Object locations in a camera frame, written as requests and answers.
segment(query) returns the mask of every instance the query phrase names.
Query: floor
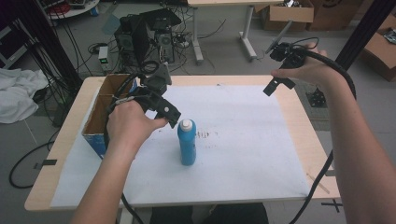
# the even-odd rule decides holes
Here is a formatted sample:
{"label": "floor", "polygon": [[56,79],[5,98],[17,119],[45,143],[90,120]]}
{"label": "floor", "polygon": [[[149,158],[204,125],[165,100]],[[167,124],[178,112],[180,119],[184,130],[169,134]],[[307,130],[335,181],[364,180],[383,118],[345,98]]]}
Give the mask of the floor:
{"label": "floor", "polygon": [[[76,16],[67,20],[67,24],[76,39],[84,59],[90,56],[86,50],[90,44],[109,42],[112,38],[112,29],[116,26],[121,16],[126,16],[133,10],[142,8],[153,8],[153,5],[136,5],[119,3],[99,4],[99,16],[91,17],[89,13]],[[238,33],[244,26],[245,7],[205,7],[200,8],[200,20],[198,22],[200,35],[211,34],[218,29],[220,24],[224,25],[217,33],[209,38],[201,39],[200,43],[205,57],[205,62],[197,65],[191,48],[185,51],[187,61],[180,66],[177,60],[170,64],[169,69],[172,76],[188,75],[267,75],[272,69],[278,68],[279,63],[271,60],[268,56],[262,58],[263,50],[270,45],[277,32],[264,31],[259,17],[255,15],[251,22],[249,39],[253,48],[258,53],[259,60],[249,62],[247,55],[240,45]],[[65,21],[59,21],[57,31],[70,60],[77,65],[76,54],[71,41],[64,32]],[[346,43],[353,31],[356,22],[344,31],[337,32],[295,32],[286,34],[283,41],[296,41],[310,36],[320,37],[319,47],[326,49],[329,57],[335,59],[341,48]],[[187,20],[187,31],[191,31],[191,20]],[[117,60],[117,54],[111,54],[113,62]],[[87,61],[87,67],[94,76],[102,76],[101,67],[95,56]],[[20,58],[13,68],[23,70],[37,70],[38,66],[32,58],[25,54]],[[396,162],[396,83],[387,82],[384,78],[374,72],[359,59],[349,69],[349,74],[354,79],[358,103],[363,114],[368,120],[373,132],[389,153],[393,162]],[[82,66],[79,69],[82,77],[90,76],[88,69]],[[326,152],[332,149],[330,133],[326,128],[315,128],[318,138]],[[14,164],[33,148],[49,141],[58,128],[53,127],[50,120],[42,114],[35,114],[28,119],[12,124],[0,124],[1,150],[0,150],[0,223],[68,223],[73,211],[54,212],[29,212],[23,207],[29,194],[29,189],[14,189],[8,184],[8,174]],[[14,181],[19,185],[30,185],[35,181],[39,173],[37,165],[47,156],[45,147],[27,157],[15,170]],[[305,213],[301,216],[299,223],[346,223],[342,207],[323,205],[333,203],[332,200],[313,201]],[[268,202],[264,203],[267,209],[270,223],[285,223],[292,220],[302,205],[302,202]],[[199,223],[207,215],[208,206],[196,206],[194,208],[194,220]],[[150,209],[138,209],[145,223],[149,223]]]}

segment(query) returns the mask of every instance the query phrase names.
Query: wooden table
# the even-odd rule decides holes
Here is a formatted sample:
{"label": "wooden table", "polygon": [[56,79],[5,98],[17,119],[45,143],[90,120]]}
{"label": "wooden table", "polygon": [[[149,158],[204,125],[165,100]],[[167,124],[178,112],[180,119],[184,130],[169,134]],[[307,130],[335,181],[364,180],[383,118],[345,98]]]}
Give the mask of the wooden table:
{"label": "wooden table", "polygon": [[[259,85],[268,84],[271,76],[175,76],[173,85],[199,86],[222,83],[225,85]],[[25,208],[29,211],[51,210],[50,203],[57,188],[64,161],[73,146],[78,128],[90,106],[94,92],[104,81],[104,77],[85,79],[62,129],[48,155],[48,160],[57,160],[55,165],[43,166],[40,174],[26,200]],[[306,180],[312,186],[313,177],[326,161],[326,154],[304,112],[304,108],[294,90],[283,85],[275,91],[276,98],[290,130],[298,157],[303,166]],[[315,199],[339,198],[340,194],[335,177],[324,176],[318,186]]]}
{"label": "wooden table", "polygon": [[248,40],[248,30],[250,28],[250,21],[253,14],[254,5],[258,4],[276,4],[281,3],[281,0],[189,0],[189,5],[193,8],[192,20],[192,45],[195,52],[195,59],[197,63],[201,63],[204,60],[204,56],[201,52],[201,47],[198,42],[198,7],[218,7],[218,6],[234,6],[234,5],[248,5],[247,15],[245,21],[245,28],[243,32],[239,32],[243,45],[245,46],[249,59],[252,62],[257,58],[257,54]]}

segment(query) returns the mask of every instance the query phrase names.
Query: white bottle cap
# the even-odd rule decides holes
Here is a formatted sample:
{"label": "white bottle cap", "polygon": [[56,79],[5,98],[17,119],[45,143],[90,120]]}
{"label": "white bottle cap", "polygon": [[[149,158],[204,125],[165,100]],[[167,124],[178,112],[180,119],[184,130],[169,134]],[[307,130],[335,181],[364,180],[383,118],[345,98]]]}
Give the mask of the white bottle cap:
{"label": "white bottle cap", "polygon": [[183,132],[189,132],[192,129],[192,121],[190,119],[183,119],[180,123],[180,128]]}

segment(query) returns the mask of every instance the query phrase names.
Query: person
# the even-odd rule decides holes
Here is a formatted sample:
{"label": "person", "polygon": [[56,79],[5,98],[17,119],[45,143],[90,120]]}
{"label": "person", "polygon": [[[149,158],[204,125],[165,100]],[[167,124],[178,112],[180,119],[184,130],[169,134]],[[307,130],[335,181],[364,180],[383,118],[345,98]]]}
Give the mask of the person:
{"label": "person", "polygon": [[[311,50],[327,56],[324,50]],[[335,175],[347,223],[393,223],[395,167],[367,125],[345,79],[311,58],[300,68],[276,69],[271,75],[315,84],[324,93],[330,114]],[[107,153],[72,223],[114,223],[136,153],[150,134],[166,123],[165,119],[147,118],[137,102],[116,106],[107,124]]]}

